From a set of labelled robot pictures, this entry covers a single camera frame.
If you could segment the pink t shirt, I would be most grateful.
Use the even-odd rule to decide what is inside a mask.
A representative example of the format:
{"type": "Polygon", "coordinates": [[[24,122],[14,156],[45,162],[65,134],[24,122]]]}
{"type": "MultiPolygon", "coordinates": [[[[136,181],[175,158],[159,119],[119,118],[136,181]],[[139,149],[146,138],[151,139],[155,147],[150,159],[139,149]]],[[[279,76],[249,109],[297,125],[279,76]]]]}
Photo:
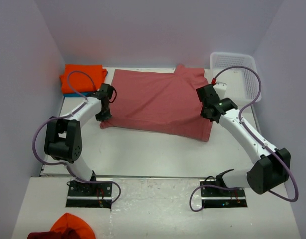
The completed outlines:
{"type": "Polygon", "coordinates": [[[121,127],[208,142],[212,123],[201,117],[196,89],[208,84],[204,68],[177,65],[172,73],[116,69],[111,118],[101,129],[121,127]]]}

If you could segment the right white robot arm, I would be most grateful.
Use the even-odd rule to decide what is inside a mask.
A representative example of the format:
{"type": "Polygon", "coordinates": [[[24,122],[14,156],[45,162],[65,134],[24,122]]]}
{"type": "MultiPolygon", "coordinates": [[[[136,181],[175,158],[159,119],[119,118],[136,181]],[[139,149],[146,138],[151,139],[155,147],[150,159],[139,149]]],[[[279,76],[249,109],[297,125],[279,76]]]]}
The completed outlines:
{"type": "Polygon", "coordinates": [[[285,148],[277,149],[269,143],[230,98],[220,99],[214,85],[197,88],[196,92],[202,103],[201,116],[225,128],[253,163],[250,169],[229,169],[217,175],[215,189],[220,195],[228,195],[233,188],[251,188],[263,194],[288,180],[291,155],[285,148]]]}

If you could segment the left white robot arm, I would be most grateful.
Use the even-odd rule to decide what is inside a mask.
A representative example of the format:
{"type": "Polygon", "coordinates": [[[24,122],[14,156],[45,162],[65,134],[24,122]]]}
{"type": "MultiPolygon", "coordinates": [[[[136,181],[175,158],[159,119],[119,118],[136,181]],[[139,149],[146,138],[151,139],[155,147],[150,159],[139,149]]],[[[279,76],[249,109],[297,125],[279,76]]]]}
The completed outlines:
{"type": "Polygon", "coordinates": [[[82,127],[94,117],[103,122],[111,118],[110,104],[117,97],[116,89],[103,83],[66,115],[50,118],[47,122],[44,152],[63,165],[74,180],[80,182],[79,189],[90,196],[96,192],[94,172],[82,157],[82,127]]]}

